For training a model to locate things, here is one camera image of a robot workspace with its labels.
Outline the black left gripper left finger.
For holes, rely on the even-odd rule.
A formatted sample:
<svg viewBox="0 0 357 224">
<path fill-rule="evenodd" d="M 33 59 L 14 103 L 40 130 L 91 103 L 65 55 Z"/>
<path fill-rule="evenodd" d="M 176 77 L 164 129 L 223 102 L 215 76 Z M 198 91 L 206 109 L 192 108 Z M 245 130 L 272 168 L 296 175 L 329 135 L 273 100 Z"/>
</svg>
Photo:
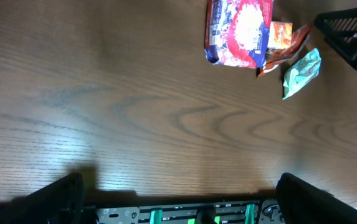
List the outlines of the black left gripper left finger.
<svg viewBox="0 0 357 224">
<path fill-rule="evenodd" d="M 84 196 L 82 175 L 72 173 L 0 209 L 0 224 L 79 223 Z"/>
</svg>

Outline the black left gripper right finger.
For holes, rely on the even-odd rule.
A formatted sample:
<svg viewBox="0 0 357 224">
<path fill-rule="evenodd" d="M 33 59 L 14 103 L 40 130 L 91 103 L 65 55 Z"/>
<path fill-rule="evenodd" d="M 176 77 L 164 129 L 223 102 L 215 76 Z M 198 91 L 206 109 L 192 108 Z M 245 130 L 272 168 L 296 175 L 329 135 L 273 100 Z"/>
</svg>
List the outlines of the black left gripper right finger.
<svg viewBox="0 0 357 224">
<path fill-rule="evenodd" d="M 285 223 L 357 224 L 357 209 L 288 172 L 278 181 L 276 198 Z"/>
</svg>

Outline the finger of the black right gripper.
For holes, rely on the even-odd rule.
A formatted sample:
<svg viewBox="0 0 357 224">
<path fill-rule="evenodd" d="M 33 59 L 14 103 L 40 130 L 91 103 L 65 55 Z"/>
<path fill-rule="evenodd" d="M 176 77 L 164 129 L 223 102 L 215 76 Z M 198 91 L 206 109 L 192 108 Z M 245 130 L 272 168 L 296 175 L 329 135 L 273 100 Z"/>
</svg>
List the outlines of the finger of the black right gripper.
<svg viewBox="0 0 357 224">
<path fill-rule="evenodd" d="M 357 71 L 357 8 L 318 14 L 313 25 L 330 47 Z"/>
</svg>

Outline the teal snack packet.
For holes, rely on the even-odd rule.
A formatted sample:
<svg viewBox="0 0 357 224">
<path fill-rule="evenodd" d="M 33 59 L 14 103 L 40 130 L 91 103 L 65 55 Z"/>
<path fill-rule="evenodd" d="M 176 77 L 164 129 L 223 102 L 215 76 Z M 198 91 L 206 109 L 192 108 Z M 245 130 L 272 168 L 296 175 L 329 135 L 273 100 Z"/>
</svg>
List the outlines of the teal snack packet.
<svg viewBox="0 0 357 224">
<path fill-rule="evenodd" d="M 290 67 L 283 79 L 283 100 L 300 91 L 320 72 L 321 57 L 317 48 L 307 53 L 302 59 Z"/>
</svg>

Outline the brown orange snack packet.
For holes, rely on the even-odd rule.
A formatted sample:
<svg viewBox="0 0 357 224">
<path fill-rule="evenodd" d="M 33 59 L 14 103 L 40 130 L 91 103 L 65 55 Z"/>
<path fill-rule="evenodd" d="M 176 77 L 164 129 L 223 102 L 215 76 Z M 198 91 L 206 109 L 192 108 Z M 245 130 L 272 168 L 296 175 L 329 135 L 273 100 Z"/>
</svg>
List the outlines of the brown orange snack packet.
<svg viewBox="0 0 357 224">
<path fill-rule="evenodd" d="M 300 51 L 304 48 L 310 32 L 313 29 L 311 24 L 304 25 L 298 28 L 296 31 L 292 31 L 292 43 L 289 48 L 286 49 L 267 49 L 265 55 L 266 64 L 263 65 L 257 73 L 257 77 L 262 77 L 266 73 L 276 69 L 279 65 L 293 60 Z"/>
</svg>

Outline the red purple snack bag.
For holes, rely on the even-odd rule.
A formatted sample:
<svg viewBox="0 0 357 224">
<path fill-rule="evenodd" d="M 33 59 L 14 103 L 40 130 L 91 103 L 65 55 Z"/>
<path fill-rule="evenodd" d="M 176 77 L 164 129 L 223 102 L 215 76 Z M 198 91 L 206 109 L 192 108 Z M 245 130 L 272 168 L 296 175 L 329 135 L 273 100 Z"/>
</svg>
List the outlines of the red purple snack bag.
<svg viewBox="0 0 357 224">
<path fill-rule="evenodd" d="M 204 51 L 214 65 L 261 68 L 272 23 L 273 0 L 209 0 Z"/>
</svg>

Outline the orange white snack packet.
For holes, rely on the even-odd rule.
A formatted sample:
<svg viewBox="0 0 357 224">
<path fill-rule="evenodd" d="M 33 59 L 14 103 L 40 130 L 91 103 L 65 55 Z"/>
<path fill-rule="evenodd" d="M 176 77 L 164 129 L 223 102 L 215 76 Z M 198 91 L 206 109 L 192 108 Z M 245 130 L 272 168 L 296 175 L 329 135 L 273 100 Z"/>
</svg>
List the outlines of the orange white snack packet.
<svg viewBox="0 0 357 224">
<path fill-rule="evenodd" d="M 270 25 L 269 49 L 286 49 L 292 43 L 292 27 L 291 22 L 275 22 L 272 21 Z"/>
</svg>

